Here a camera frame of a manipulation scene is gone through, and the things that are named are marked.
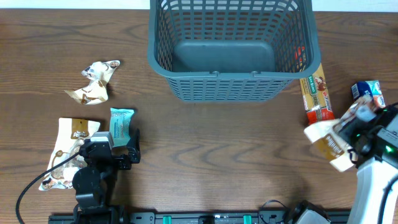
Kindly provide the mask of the cream cookie snack bag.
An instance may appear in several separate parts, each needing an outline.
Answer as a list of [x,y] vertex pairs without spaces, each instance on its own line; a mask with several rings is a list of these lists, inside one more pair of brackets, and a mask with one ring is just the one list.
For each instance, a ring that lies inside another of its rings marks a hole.
[[319,121],[304,129],[304,134],[318,149],[329,163],[339,172],[344,172],[354,166],[358,155],[351,143],[340,135],[355,121],[364,122],[355,115],[356,110],[366,105],[376,114],[379,109],[370,96],[359,97],[339,119]]

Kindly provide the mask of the blue Kleenex tissue pack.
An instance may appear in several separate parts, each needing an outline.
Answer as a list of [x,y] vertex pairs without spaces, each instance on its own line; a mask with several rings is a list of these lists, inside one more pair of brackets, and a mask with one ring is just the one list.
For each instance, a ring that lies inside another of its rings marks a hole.
[[384,108],[386,106],[378,80],[357,82],[351,87],[351,92],[354,101],[361,96],[369,95],[373,98],[376,106],[380,108]]

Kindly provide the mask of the spaghetti pack with red end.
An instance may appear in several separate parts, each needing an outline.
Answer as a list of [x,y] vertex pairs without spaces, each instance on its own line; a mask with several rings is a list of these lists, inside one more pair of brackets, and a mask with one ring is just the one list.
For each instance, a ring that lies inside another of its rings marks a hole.
[[322,64],[313,75],[300,79],[300,87],[309,125],[335,119]]

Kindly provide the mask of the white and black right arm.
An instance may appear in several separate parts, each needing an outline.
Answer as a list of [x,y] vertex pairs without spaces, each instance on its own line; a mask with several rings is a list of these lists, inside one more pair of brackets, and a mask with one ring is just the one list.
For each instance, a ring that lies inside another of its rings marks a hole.
[[347,222],[392,223],[397,202],[397,104],[376,110],[354,105],[345,118],[314,123],[304,133],[335,169],[357,169]]

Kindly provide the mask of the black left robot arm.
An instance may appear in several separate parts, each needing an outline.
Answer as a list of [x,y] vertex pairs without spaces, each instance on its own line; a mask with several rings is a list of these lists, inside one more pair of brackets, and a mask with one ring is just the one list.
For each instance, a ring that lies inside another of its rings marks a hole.
[[74,209],[75,223],[129,223],[122,205],[111,205],[111,197],[120,170],[130,170],[140,163],[140,131],[135,129],[126,144],[127,154],[114,155],[111,133],[96,132],[80,147],[79,155],[87,166],[73,177],[78,205]]

